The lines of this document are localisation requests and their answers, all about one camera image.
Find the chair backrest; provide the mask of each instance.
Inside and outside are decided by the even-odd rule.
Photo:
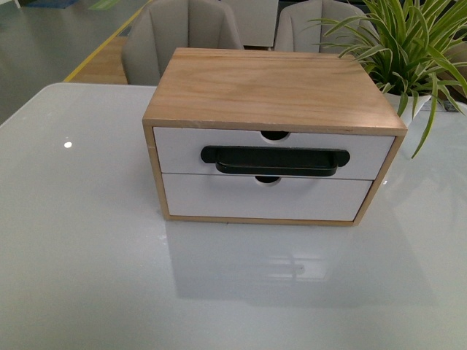
[[[349,38],[338,38],[348,29],[325,36],[330,26],[322,26],[311,19],[330,18],[343,20],[348,17],[364,15],[363,11],[351,4],[335,0],[308,0],[290,5],[281,11],[277,27],[274,49],[276,51],[295,51],[305,53],[340,53],[340,47],[326,47],[321,42],[347,43]]]
[[[154,0],[122,49],[126,79],[157,85],[177,47],[243,49],[231,8],[218,0]]]

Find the wooden drawer organizer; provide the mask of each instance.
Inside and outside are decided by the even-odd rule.
[[[143,126],[166,219],[306,225],[358,224],[406,134],[350,58],[187,48]]]

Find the white drawer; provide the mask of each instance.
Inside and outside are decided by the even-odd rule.
[[[372,181],[162,174],[170,215],[352,221]]]
[[[329,178],[375,179],[391,147],[393,136],[361,136],[326,133],[291,133],[270,141],[260,131],[153,128],[162,173],[219,174],[214,164],[201,159],[201,150],[213,146],[302,147],[343,149],[349,163]]]

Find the black drawer pull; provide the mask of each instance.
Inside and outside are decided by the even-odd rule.
[[[341,149],[205,146],[201,159],[224,174],[332,176],[350,155]]]

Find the wooden floor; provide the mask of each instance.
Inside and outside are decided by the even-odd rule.
[[[120,61],[126,40],[126,36],[116,36],[71,78],[70,82],[127,84]]]

